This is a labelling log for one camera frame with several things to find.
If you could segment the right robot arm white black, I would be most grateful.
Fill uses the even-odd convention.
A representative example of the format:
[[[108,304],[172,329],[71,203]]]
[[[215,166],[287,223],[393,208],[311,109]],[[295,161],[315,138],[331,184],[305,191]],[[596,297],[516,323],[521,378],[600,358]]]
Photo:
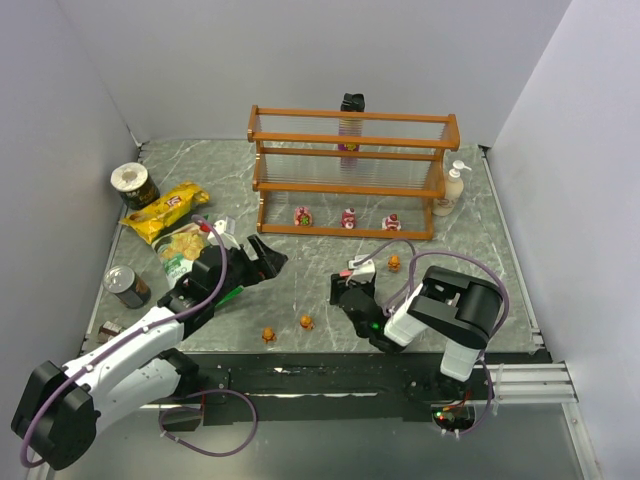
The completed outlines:
[[[468,381],[499,315],[508,310],[505,288],[431,266],[409,296],[386,314],[375,299],[375,280],[373,266],[335,273],[329,303],[345,313],[358,337],[384,353],[400,353],[426,330],[436,331],[446,338],[440,375]]]

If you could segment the pink bear strawberry hat toy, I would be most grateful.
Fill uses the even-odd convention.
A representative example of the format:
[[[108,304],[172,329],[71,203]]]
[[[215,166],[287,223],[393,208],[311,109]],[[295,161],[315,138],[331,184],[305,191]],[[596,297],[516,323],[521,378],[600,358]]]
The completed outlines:
[[[345,229],[354,229],[356,227],[356,214],[353,208],[346,208],[341,215],[341,226]]]

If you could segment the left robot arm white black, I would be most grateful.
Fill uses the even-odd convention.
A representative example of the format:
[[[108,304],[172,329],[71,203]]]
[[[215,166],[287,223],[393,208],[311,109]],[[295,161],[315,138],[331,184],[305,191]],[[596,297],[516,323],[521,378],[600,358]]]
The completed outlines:
[[[177,345],[211,320],[231,292],[275,278],[288,261],[256,235],[248,238],[254,258],[233,239],[209,236],[213,244],[190,272],[138,322],[62,366],[46,361],[32,371],[11,421],[24,467],[64,469],[112,423],[178,394],[198,367]]]

